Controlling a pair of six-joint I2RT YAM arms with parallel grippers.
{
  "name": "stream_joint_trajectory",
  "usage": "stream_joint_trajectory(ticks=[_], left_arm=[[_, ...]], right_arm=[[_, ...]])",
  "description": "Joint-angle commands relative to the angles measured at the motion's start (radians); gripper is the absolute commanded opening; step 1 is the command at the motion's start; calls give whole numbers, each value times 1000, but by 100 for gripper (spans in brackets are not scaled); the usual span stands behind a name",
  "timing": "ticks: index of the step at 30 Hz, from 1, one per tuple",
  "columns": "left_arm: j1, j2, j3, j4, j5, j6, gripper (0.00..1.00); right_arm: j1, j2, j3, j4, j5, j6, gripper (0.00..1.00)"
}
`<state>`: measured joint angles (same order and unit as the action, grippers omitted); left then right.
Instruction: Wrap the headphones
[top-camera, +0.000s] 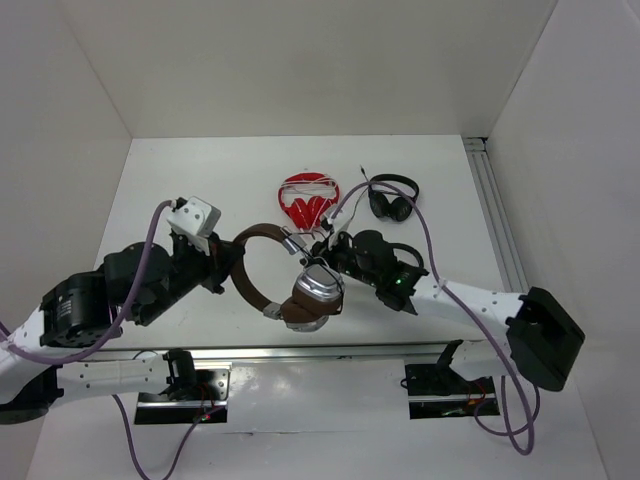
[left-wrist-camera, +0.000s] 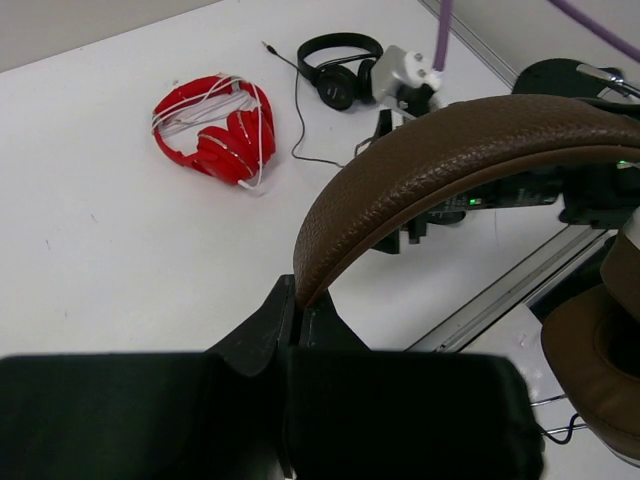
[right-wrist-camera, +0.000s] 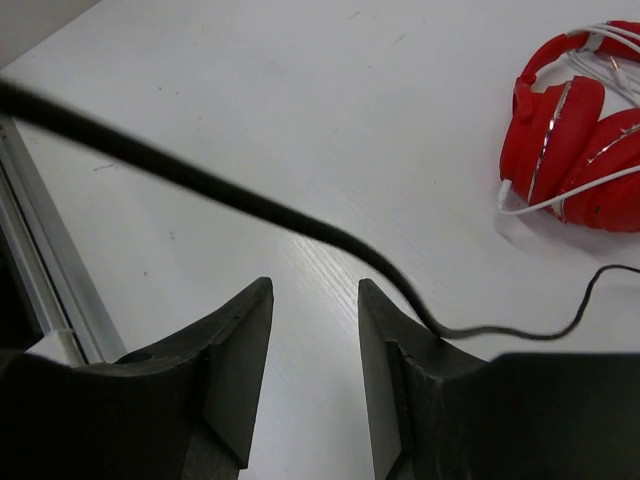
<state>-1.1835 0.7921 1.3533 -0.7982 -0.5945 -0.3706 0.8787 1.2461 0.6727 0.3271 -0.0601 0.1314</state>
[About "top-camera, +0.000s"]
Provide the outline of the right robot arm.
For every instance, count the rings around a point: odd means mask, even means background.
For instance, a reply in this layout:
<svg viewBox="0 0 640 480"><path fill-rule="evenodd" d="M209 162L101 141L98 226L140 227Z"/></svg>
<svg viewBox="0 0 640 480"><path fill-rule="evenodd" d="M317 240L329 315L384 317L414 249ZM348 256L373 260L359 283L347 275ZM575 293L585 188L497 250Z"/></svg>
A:
<svg viewBox="0 0 640 480"><path fill-rule="evenodd" d="M436 279L422 263L399 260L400 247L365 230L319 241L311 253L372 287L390 310L475 326L483 333L481 341L449 342L436 369L444 390L457 392L470 380L510 373L546 391L564 389L585 334L549 291L506 293Z"/></svg>

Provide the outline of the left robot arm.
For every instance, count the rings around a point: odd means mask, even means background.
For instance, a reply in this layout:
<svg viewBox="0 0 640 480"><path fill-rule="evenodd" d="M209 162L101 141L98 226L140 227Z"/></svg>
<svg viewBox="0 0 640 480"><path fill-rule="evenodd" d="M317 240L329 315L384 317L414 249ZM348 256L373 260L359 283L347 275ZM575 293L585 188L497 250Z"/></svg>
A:
<svg viewBox="0 0 640 480"><path fill-rule="evenodd" d="M198 251L185 237L171 236L173 250L150 248L146 271L126 320L148 326L193 289L213 294L245 253L242 246L211 235ZM190 352L174 348L131 360L63 358L88 350L122 311L144 249L135 243L109 254L94 271L70 276L45 294L28 320L1 336L1 422L26 423L53 406L96 396L139 392L169 399L189 397L201 385Z"/></svg>

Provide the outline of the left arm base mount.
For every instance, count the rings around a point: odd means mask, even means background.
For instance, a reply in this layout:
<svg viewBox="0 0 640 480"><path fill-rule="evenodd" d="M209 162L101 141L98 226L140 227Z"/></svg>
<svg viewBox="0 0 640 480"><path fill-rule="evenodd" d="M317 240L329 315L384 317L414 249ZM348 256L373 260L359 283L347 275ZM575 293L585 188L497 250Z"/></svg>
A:
<svg viewBox="0 0 640 480"><path fill-rule="evenodd" d="M228 419L231 371L228 366L196 370L196 385L175 394L138 395L135 425L224 424Z"/></svg>

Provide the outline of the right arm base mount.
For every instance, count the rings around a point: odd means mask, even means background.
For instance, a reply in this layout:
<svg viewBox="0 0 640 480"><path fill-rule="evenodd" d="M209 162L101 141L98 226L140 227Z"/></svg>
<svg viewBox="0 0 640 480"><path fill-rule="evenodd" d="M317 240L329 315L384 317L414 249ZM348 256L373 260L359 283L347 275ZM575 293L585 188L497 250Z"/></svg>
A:
<svg viewBox="0 0 640 480"><path fill-rule="evenodd" d="M499 416L496 387L489 377L467 381L448 367L406 364L400 386L408 394L411 420Z"/></svg>

